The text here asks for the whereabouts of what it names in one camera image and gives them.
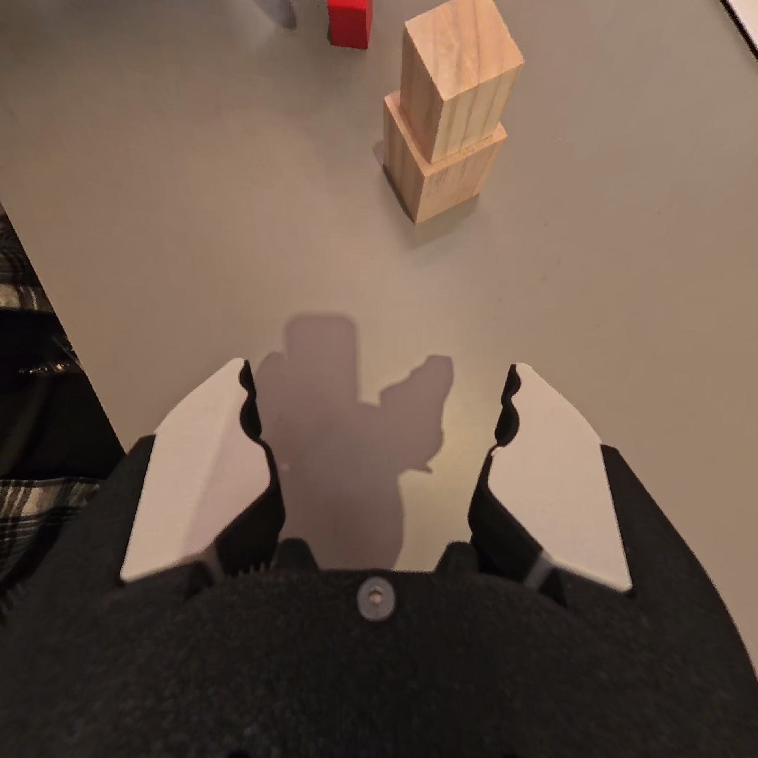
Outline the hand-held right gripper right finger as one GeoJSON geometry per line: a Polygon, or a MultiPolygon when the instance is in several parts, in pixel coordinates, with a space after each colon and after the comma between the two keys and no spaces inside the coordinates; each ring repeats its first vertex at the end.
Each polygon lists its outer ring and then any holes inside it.
{"type": "Polygon", "coordinates": [[[630,592],[598,433],[523,362],[500,402],[468,514],[480,570],[537,591],[562,572],[630,592]]]}

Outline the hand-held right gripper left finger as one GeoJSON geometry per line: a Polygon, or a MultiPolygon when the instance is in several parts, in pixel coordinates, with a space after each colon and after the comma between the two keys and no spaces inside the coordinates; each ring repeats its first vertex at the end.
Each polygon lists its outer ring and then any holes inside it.
{"type": "Polygon", "coordinates": [[[257,570],[270,563],[285,517],[250,364],[234,358],[157,426],[120,579],[190,563],[214,576],[257,570]]]}

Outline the large plain wooden cube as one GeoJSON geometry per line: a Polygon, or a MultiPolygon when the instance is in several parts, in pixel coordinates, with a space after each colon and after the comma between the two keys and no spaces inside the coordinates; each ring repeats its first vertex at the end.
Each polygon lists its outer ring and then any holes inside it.
{"type": "Polygon", "coordinates": [[[424,223],[479,195],[507,132],[498,123],[478,143],[431,163],[421,153],[400,109],[400,92],[383,102],[383,168],[403,209],[415,224],[424,223]]]}

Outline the medium plain wooden cube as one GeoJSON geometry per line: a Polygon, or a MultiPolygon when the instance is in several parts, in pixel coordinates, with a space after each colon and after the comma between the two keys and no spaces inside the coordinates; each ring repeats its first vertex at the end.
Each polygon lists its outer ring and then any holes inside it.
{"type": "Polygon", "coordinates": [[[492,135],[524,63],[493,1],[444,2],[406,21],[400,108],[424,158],[492,135]]]}

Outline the red wooden cube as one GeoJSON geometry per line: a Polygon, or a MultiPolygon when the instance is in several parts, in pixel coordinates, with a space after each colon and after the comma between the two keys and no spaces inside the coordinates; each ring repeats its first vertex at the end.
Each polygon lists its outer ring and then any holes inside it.
{"type": "Polygon", "coordinates": [[[327,2],[332,45],[365,50],[370,40],[373,1],[327,2]]]}

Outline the person's plaid shirt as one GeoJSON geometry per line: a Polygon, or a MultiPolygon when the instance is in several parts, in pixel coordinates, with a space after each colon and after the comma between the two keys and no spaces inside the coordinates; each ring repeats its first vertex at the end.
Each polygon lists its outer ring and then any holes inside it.
{"type": "Polygon", "coordinates": [[[124,455],[7,214],[1,219],[2,593],[124,455]]]}

